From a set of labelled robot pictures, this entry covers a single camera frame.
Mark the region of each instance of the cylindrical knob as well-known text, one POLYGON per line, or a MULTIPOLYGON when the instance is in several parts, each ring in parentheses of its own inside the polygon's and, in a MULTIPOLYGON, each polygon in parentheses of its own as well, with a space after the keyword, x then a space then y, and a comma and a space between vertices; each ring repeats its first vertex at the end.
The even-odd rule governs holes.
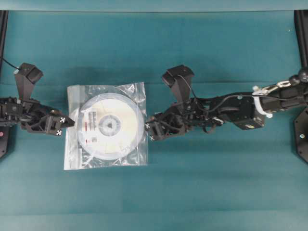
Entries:
POLYGON ((303 83, 308 83, 308 67, 302 68, 302 69, 298 72, 298 77, 299 77, 299 79, 300 79, 301 82, 303 82, 303 83))

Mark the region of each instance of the black metal frame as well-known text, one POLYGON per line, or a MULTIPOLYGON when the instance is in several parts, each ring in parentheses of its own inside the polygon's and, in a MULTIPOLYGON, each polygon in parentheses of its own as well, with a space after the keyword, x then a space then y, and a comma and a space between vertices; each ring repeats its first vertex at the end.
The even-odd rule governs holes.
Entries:
MULTIPOLYGON (((8 22, 8 11, 0 11, 0 56, 3 56, 6 27, 8 22)), ((0 127, 0 158, 6 154, 10 127, 0 127)))
POLYGON ((308 10, 294 11, 294 23, 302 67, 308 66, 308 10))

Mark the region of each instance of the black robotic arm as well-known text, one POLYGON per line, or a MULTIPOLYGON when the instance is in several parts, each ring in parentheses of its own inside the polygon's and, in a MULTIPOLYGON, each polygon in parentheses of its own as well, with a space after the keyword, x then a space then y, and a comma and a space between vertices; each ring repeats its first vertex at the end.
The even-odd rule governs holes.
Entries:
POLYGON ((43 73, 32 64, 23 63, 14 72, 19 98, 0 98, 0 157, 6 153, 9 127, 20 124, 31 133, 61 136, 62 129, 74 125, 74 121, 58 109, 31 99, 34 85, 43 73))
MULTIPOLYGON (((308 102, 308 68, 301 69, 298 75, 288 80, 262 88, 254 86, 253 92, 237 92, 211 99, 196 97, 191 88, 193 76, 192 70, 183 65, 167 70, 162 76, 177 102, 145 123, 150 140, 183 135, 194 127, 202 127, 204 132, 210 133, 226 122, 243 130, 262 128, 265 118, 272 118, 273 113, 306 106, 308 102)), ((308 161, 308 145, 306 153, 301 151, 308 142, 303 142, 304 139, 300 137, 304 134, 298 119, 296 121, 295 132, 300 133, 299 138, 296 137, 297 149, 308 161)))

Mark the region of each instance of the metal clamp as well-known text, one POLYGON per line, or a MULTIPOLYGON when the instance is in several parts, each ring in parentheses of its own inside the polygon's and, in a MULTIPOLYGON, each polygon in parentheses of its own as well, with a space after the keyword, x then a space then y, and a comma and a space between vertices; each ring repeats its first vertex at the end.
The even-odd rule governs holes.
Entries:
MULTIPOLYGON (((253 95, 268 95, 269 90, 267 89, 260 89, 258 86, 253 87, 254 92, 252 93, 253 95)), ((261 115, 266 115, 267 118, 272 118, 273 114, 272 113, 267 113, 263 110, 260 102, 260 97, 254 96, 254 101, 255 101, 255 107, 256 110, 261 114, 261 115)))

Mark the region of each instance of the black cable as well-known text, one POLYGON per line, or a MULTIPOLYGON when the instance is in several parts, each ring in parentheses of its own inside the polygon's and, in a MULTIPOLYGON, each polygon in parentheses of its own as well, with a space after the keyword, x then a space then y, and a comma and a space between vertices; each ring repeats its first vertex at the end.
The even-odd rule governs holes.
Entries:
POLYGON ((18 68, 17 66, 14 66, 13 64, 11 64, 9 61, 7 61, 5 58, 3 58, 3 57, 1 57, 2 58, 2 60, 4 61, 4 62, 6 62, 6 64, 8 64, 8 65, 10 65, 12 68, 15 68, 15 69, 17 69, 17 70, 21 70, 20 68, 18 68))

